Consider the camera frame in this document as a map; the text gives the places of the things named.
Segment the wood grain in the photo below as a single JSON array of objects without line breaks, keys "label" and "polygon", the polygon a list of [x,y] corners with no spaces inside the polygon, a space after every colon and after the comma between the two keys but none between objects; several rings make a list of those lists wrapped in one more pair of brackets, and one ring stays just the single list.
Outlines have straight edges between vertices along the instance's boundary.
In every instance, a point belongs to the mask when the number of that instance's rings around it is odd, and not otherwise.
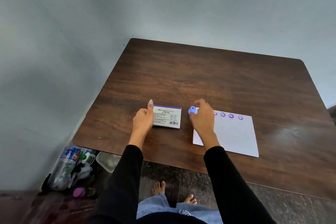
[{"label": "wood grain", "polygon": [[73,142],[122,154],[149,99],[182,107],[180,129],[153,127],[144,159],[206,173],[188,109],[252,116],[259,158],[228,152],[247,182],[336,200],[336,127],[301,60],[131,39]]}]

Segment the blue denim jeans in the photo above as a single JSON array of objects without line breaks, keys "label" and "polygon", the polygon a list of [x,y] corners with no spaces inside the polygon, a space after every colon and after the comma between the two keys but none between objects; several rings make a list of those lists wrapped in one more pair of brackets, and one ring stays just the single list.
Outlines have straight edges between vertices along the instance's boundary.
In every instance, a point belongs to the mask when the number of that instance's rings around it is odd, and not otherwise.
[{"label": "blue denim jeans", "polygon": [[208,224],[223,224],[218,210],[208,208],[204,205],[192,205],[177,203],[176,208],[171,208],[164,194],[157,194],[141,201],[138,205],[136,218],[141,218],[150,213],[172,212],[189,216],[194,216]]}]

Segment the printed label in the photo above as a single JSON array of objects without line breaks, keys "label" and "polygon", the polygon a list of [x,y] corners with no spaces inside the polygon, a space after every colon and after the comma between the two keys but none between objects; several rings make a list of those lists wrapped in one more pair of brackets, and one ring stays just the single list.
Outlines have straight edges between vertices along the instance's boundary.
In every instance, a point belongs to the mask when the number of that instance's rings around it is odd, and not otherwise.
[{"label": "printed label", "polygon": [[80,149],[75,147],[65,147],[60,158],[68,158],[74,161],[78,160],[79,154],[81,153]]},{"label": "printed label", "polygon": [[170,127],[170,128],[180,128],[181,122],[181,108],[154,105],[154,125]]}]

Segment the foot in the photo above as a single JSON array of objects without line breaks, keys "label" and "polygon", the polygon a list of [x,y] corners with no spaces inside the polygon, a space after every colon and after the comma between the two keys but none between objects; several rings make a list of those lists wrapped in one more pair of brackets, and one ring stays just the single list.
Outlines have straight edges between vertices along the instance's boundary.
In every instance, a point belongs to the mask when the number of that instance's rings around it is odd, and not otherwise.
[{"label": "foot", "polygon": [[157,182],[154,185],[154,188],[152,189],[153,196],[155,196],[159,193],[164,194],[165,193],[165,188],[166,188],[166,183],[164,181],[161,182],[161,186],[160,186],[160,183]]},{"label": "foot", "polygon": [[196,205],[197,204],[197,201],[196,199],[194,198],[194,195],[193,194],[190,194],[184,201],[185,203],[187,204],[192,204],[192,205]]}]

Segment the person's left hand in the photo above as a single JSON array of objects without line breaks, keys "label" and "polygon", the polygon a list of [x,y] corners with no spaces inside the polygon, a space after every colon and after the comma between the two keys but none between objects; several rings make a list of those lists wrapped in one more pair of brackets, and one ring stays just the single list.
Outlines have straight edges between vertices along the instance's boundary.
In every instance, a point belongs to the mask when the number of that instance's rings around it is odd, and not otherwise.
[{"label": "person's left hand", "polygon": [[147,109],[141,108],[133,118],[133,131],[129,144],[142,148],[144,139],[154,123],[154,104],[150,100]]}]

